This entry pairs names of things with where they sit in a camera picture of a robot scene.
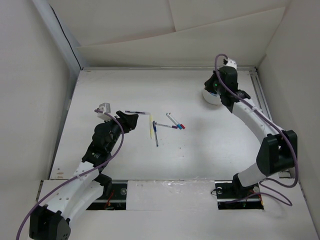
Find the purple pen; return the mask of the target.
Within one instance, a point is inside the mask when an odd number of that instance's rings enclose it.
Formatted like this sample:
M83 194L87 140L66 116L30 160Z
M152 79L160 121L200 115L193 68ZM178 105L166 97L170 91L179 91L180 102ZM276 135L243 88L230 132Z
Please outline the purple pen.
M138 115L147 115L147 116L150 116L150 115L151 115L150 112L146 112L146 111L131 111L131 110L125 110L125 113L138 114Z

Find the yellow pen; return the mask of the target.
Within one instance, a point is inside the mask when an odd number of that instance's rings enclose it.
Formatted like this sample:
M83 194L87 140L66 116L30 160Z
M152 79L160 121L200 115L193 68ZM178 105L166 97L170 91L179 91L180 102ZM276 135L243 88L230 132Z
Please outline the yellow pen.
M150 139L153 139L153 135L154 135L153 116L151 113L149 113L149 133L150 133Z

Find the blue ballpoint pen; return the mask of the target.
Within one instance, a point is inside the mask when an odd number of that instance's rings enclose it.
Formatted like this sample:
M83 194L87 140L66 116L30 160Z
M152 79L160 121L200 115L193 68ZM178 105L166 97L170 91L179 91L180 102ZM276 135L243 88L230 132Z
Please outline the blue ballpoint pen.
M153 121L153 122L152 122L152 125L153 125L154 137L155 137L155 144L156 144L156 147L159 147L159 141L158 141L158 136L157 136L156 122Z

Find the purple marker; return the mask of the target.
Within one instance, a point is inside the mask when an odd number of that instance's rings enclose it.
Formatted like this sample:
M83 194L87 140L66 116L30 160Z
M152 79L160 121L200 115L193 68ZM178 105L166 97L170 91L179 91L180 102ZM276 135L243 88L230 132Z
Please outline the purple marker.
M176 125L167 125L167 124L162 124L162 123L158 123L158 122L156 122L155 125L160 126L160 127L170 128L170 129L178 129L178 127Z

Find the blue capped white marker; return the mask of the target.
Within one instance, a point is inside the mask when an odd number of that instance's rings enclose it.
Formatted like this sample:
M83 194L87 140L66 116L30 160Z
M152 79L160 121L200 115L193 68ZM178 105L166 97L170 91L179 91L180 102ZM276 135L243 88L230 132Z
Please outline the blue capped white marker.
M171 116L170 113L166 113L166 116L177 126L178 129L183 129L181 125Z

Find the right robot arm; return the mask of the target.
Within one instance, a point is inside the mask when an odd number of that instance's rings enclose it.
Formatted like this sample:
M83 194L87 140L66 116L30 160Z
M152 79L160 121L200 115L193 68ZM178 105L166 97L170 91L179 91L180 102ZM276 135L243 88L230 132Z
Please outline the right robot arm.
M235 196L243 197L250 187L278 172L291 168L299 172L297 134L274 124L250 95L238 88L238 72L234 67L214 70L204 86L206 91L220 97L222 105L242 120L260 143L255 163L233 176L231 191Z

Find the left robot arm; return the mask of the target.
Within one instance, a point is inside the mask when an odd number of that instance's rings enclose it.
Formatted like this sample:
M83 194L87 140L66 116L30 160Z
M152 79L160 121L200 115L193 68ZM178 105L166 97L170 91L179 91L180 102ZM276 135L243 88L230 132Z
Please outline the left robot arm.
M31 211L29 237L32 240L67 240L80 215L98 198L107 198L112 179L102 171L116 156L112 152L124 135L134 130L138 114L117 111L112 117L101 108L95 110L103 122L98 124L92 141L71 179L47 194L50 200L39 200Z

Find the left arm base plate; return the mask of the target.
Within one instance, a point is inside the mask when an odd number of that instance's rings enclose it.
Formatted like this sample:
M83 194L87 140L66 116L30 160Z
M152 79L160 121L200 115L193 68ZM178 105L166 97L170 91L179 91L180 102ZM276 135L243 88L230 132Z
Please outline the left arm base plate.
M87 211L122 211L126 210L128 182L118 181L112 183L109 195L96 199Z

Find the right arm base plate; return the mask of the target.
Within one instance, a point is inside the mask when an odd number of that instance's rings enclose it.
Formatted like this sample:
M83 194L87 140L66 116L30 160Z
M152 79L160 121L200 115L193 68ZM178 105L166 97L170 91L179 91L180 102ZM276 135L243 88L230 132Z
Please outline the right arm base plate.
M258 184L236 191L231 181L216 181L210 192L216 196L219 210L263 210L264 205Z

